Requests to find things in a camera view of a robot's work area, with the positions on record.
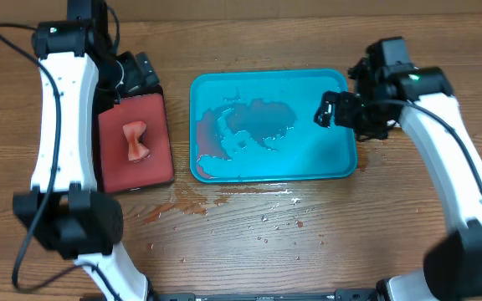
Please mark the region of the pink sponge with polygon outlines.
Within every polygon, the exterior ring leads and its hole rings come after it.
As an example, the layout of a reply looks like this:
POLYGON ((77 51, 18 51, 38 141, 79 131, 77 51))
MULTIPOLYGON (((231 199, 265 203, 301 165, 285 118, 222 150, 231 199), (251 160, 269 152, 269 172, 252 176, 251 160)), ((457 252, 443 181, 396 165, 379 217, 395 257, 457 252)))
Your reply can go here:
POLYGON ((128 143, 128 160, 141 161, 150 155, 150 150, 141 143, 141 137, 146 131, 143 121, 134 121, 122 127, 128 143))

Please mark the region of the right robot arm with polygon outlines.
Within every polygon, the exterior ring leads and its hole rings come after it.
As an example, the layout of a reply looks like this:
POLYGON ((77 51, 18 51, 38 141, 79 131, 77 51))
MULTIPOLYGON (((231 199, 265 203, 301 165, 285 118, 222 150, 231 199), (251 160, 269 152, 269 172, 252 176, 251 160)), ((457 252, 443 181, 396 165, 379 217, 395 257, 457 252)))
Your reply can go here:
POLYGON ((381 280, 370 299, 482 297, 482 160, 443 70, 418 68, 394 37, 368 46, 348 75, 354 91, 325 92, 315 123, 352 129, 358 141, 385 140, 399 126, 428 169, 448 230, 419 270, 381 280))

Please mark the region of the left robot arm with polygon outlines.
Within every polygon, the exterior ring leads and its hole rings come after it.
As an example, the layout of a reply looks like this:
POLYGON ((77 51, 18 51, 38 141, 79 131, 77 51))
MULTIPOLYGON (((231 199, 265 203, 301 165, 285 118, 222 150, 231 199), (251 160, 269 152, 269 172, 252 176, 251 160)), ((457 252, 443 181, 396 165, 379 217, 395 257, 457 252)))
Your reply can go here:
POLYGON ((95 175, 99 114, 159 83, 145 54, 119 52, 112 19, 104 1, 71 1, 65 20, 33 28, 28 60, 42 81, 40 143, 30 190, 14 196, 13 213, 26 242, 84 269, 104 300, 153 300, 150 280, 121 241, 121 205, 95 175))

